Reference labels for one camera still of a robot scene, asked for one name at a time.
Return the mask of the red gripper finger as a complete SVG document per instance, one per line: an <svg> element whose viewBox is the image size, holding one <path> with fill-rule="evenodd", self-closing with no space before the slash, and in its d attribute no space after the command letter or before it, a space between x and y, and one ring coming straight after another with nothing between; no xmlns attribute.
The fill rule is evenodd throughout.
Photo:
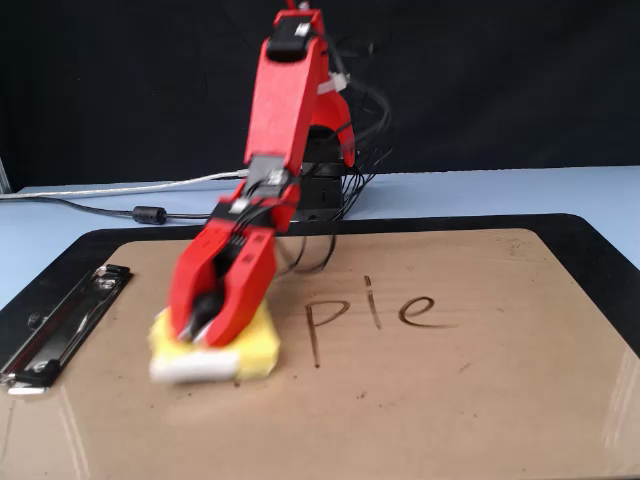
<svg viewBox="0 0 640 480"><path fill-rule="evenodd" d="M223 276L224 302L205 329L205 344L222 347L250 323L275 275L275 231L249 228L244 244Z"/></svg>
<svg viewBox="0 0 640 480"><path fill-rule="evenodd" d="M230 224L208 224L179 256L169 289L171 333L180 341L235 338L235 261Z"/></svg>

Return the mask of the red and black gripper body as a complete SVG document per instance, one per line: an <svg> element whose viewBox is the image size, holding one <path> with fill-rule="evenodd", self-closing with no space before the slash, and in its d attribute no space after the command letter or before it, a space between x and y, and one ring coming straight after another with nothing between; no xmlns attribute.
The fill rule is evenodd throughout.
<svg viewBox="0 0 640 480"><path fill-rule="evenodd" d="M206 246L243 247L255 231L285 231L300 200L299 186L286 186L276 196L259 195L253 188L221 197L206 222Z"/></svg>

